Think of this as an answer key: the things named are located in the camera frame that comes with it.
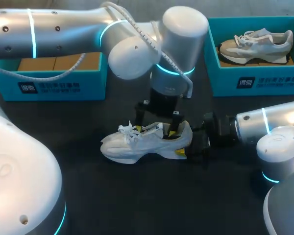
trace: shoe sole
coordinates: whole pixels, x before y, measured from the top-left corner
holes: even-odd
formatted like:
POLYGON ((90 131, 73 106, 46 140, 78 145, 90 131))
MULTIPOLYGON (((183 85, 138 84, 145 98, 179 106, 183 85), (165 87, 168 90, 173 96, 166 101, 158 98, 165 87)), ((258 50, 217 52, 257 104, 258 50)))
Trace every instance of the shoe sole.
POLYGON ((276 55, 264 55, 262 57, 250 57, 250 58, 235 58, 220 53, 220 56, 237 65, 246 65, 251 60, 260 60, 274 64, 286 64, 288 62, 288 55, 276 56, 276 55))
MULTIPOLYGON (((159 151, 159 152, 155 152, 156 154, 161 155, 163 158, 167 158, 167 159, 174 159, 174 160, 185 160, 186 155, 185 154, 180 154, 177 153, 176 151, 159 151)), ((122 163, 122 164, 134 164, 137 163, 137 161, 144 155, 146 154, 142 154, 142 155, 137 155, 135 159, 133 158, 114 158, 114 157, 109 157, 107 155, 104 155, 106 158, 117 162, 117 163, 122 163)))

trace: shoe lace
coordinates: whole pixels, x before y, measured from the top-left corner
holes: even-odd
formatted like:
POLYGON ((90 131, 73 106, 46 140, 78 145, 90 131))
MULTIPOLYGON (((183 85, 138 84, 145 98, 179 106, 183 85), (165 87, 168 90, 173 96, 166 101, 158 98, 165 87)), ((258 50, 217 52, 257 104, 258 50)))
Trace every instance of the shoe lace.
POLYGON ((142 139, 142 133, 136 130, 136 126, 132 126, 132 123, 128 121, 128 126, 120 125, 118 131, 125 134, 127 141, 135 141, 137 139, 142 139))
POLYGON ((241 35, 240 37, 238 37, 237 35, 234 36, 235 38, 235 42, 236 44, 241 47, 242 45, 245 44, 254 44, 254 43, 258 43, 257 40, 255 40, 254 38, 250 37, 249 34, 253 33, 254 31, 247 31, 245 32, 244 35, 241 35))

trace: brown cardboard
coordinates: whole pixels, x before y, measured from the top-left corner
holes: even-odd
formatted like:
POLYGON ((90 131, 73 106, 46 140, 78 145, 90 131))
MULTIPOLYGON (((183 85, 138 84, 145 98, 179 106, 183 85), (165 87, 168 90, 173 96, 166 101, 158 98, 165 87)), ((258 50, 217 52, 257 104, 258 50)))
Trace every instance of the brown cardboard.
MULTIPOLYGON (((69 70, 77 62, 79 57, 80 57, 80 54, 57 57, 55 60, 53 70, 55 71, 69 70)), ((99 52, 88 53, 76 70, 98 70, 99 62, 100 62, 99 52)))
POLYGON ((18 71, 52 71, 55 57, 22 59, 18 71))
POLYGON ((236 64, 227 63, 227 62, 223 61, 222 59, 220 59, 220 57, 219 57, 219 62, 220 62, 221 67, 254 67, 254 66, 290 66, 290 65, 294 65, 294 61, 291 57, 289 58, 289 61, 286 64, 274 64, 274 63, 269 63, 269 62, 260 62, 260 63, 250 63, 250 64, 246 64, 246 65, 236 65, 236 64))

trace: black connector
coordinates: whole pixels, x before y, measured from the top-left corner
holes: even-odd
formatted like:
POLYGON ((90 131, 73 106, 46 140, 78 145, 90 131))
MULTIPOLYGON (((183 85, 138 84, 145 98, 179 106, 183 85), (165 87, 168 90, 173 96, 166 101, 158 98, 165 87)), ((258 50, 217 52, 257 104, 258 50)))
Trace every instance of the black connector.
POLYGON ((215 113, 206 113, 203 119, 203 128, 212 148, 232 147, 238 142, 235 117, 217 117, 215 113))

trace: glowing blue light ring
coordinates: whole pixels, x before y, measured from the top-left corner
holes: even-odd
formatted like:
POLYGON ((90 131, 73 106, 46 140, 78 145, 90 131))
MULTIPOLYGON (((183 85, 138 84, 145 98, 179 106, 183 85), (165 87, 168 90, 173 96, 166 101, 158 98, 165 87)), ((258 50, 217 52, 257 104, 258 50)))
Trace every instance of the glowing blue light ring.
POLYGON ((265 176, 265 174, 263 173, 263 176, 266 180, 269 180, 270 182, 273 182, 273 183, 279 183, 280 181, 277 181, 277 180, 272 180, 272 179, 269 179, 267 176, 265 176))
POLYGON ((264 122, 265 122, 265 125, 266 125, 267 133, 270 134, 269 125, 268 125, 268 118, 267 118, 267 115, 266 115, 265 108, 262 108, 262 111, 263 111, 264 122))
POLYGON ((61 229, 61 227, 62 227, 62 224, 63 224, 63 222, 64 222, 64 218, 65 218, 65 213, 66 213, 66 211, 67 211, 67 204, 65 203, 64 214, 63 214, 63 218, 62 218, 61 224, 59 225, 59 228, 57 229, 57 231, 55 232, 54 235, 57 235, 58 232, 60 231, 60 229, 61 229))
POLYGON ((127 20, 114 21, 114 22, 112 22, 112 23, 110 23, 110 24, 107 25, 107 27, 103 30, 103 32, 100 35, 100 39, 99 39, 99 45, 100 45, 100 47, 101 47, 102 37, 103 37, 104 33, 108 30, 108 28, 114 26, 115 24, 122 23, 122 22, 127 22, 127 20))
POLYGON ((31 40, 32 40, 32 44, 33 44, 33 58, 36 58, 37 57, 37 48, 36 48, 36 37, 35 37, 35 27, 34 27, 35 22, 34 22, 31 10, 29 8, 27 9, 27 13, 28 13, 28 18, 29 18, 31 40))
MULTIPOLYGON (((161 67, 161 66, 158 65, 158 64, 157 64, 157 67, 158 67, 159 69, 161 69, 162 71, 166 72, 166 73, 169 73, 169 74, 172 74, 172 75, 180 75, 180 74, 178 74, 177 72, 172 72, 172 71, 170 71, 170 70, 167 70, 167 69, 161 67)), ((185 75, 188 75, 188 74, 192 73, 194 70, 195 70, 195 67, 194 67, 191 71, 185 72, 185 75)))

